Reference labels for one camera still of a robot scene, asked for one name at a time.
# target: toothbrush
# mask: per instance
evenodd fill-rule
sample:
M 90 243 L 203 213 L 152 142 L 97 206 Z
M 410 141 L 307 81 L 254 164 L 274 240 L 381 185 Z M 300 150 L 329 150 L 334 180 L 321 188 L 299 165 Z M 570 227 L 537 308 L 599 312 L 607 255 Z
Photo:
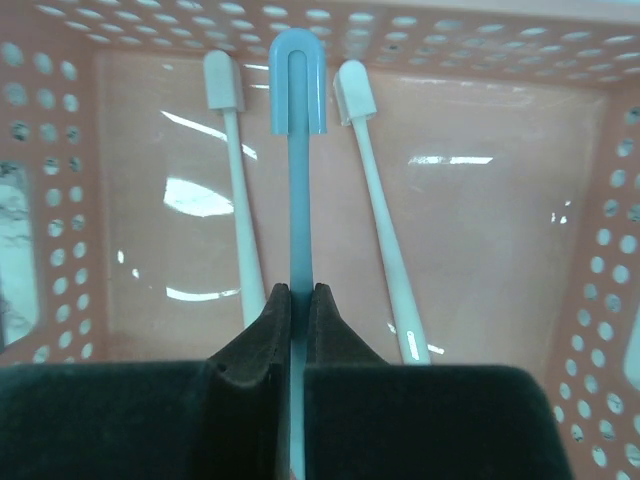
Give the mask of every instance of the toothbrush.
M 336 73 L 333 87 L 341 123 L 343 126 L 353 125 L 358 141 L 402 359 L 406 364 L 429 364 L 428 344 L 369 138 L 367 120 L 376 114 L 377 109 L 364 65 L 357 60 L 343 63 Z
M 326 63 L 322 44 L 308 30 L 282 32 L 269 52 L 271 130 L 287 135 L 289 148 L 291 236 L 290 462 L 298 480 L 305 478 L 303 373 L 313 269 L 309 136 L 326 133 Z
M 222 113 L 227 132 L 236 220 L 242 316 L 244 327 L 247 328 L 260 316 L 266 299 L 253 232 L 249 196 L 242 165 L 242 146 L 238 132 L 238 112 L 243 112 L 245 109 L 240 70 L 238 64 L 227 53 L 222 50 L 214 50 L 207 53 L 204 58 L 204 77 L 209 108 Z

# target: toothbrush handle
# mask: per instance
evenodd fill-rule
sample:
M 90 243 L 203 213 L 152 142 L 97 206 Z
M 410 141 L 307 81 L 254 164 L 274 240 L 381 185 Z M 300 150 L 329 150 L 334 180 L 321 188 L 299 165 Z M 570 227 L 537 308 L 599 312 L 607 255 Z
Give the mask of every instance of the toothbrush handle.
M 236 217 L 236 244 L 238 269 L 240 270 L 240 294 L 244 327 L 251 325 L 262 312 L 266 303 L 258 248 L 253 233 L 249 196 L 242 164 L 242 147 L 238 133 L 238 115 L 235 109 L 224 110 L 224 126 L 231 165 L 231 186 Z
M 387 277 L 387 287 L 391 299 L 391 308 L 396 323 L 400 353 L 405 363 L 429 364 L 431 359 L 427 341 L 420 321 L 420 314 L 413 297 L 409 275 L 402 260 L 400 245 L 391 222 L 389 208 L 384 198 L 384 191 L 376 159 L 373 155 L 367 120 L 358 117 L 352 120 L 358 140 L 360 155 L 364 165 L 364 173 L 371 196 L 371 206 L 376 220 L 378 242 L 382 252 L 382 263 Z

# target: white plastic stick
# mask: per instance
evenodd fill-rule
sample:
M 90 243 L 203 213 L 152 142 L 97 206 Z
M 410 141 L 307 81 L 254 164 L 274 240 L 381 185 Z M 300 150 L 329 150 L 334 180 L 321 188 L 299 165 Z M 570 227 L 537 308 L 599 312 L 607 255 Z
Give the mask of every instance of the white plastic stick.
M 238 114 L 235 109 L 224 109 L 224 128 L 227 133 L 233 207 L 236 216 L 236 244 L 238 247 L 238 269 L 240 270 L 242 314 L 244 326 L 247 328 L 260 316 L 266 299 L 256 237 L 253 232 L 247 184 L 244 178 L 242 146 L 238 133 Z
M 222 112 L 227 131 L 236 220 L 242 316 L 246 328 L 258 318 L 266 300 L 258 249 L 253 233 L 249 196 L 242 163 L 242 145 L 238 132 L 237 112 L 244 111 L 240 72 L 238 65 L 227 53 L 222 50 L 214 50 L 204 58 L 204 77 L 209 108 Z
M 429 364 L 431 359 L 427 340 L 384 198 L 369 138 L 367 119 L 376 113 L 376 106 L 364 65 L 355 60 L 345 62 L 336 74 L 334 87 L 342 124 L 352 124 L 356 133 L 376 221 L 402 359 L 407 364 Z

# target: blue plastic stick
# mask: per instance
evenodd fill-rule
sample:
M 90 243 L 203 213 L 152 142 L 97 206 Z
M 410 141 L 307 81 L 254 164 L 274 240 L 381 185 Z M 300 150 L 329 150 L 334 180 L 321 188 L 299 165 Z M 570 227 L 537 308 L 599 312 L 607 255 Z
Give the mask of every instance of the blue plastic stick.
M 276 37 L 269 53 L 271 130 L 287 135 L 289 147 L 291 238 L 290 461 L 298 480 L 305 478 L 303 373 L 313 293 L 309 136 L 325 133 L 326 63 L 320 41 L 308 30 L 291 29 Z

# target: plastic basket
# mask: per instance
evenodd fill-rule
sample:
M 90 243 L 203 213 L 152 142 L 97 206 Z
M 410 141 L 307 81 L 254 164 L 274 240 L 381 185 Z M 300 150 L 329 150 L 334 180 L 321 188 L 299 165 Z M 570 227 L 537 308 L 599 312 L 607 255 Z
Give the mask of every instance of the plastic basket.
M 640 7 L 5 0 L 0 12 L 2 255 L 15 260 L 0 278 L 32 319 L 22 333 L 5 325 L 2 364 L 202 358 L 242 329 L 226 137 L 202 72 L 211 49 L 242 65 L 264 281 L 287 281 L 286 142 L 270 134 L 266 54 L 300 26 L 332 67 L 369 68 L 371 136 L 434 361 L 528 370 L 578 478 L 640 476 L 628 379 L 640 360 L 627 354 Z M 353 131 L 328 97 L 329 134 L 312 140 L 315 279 L 399 362 Z

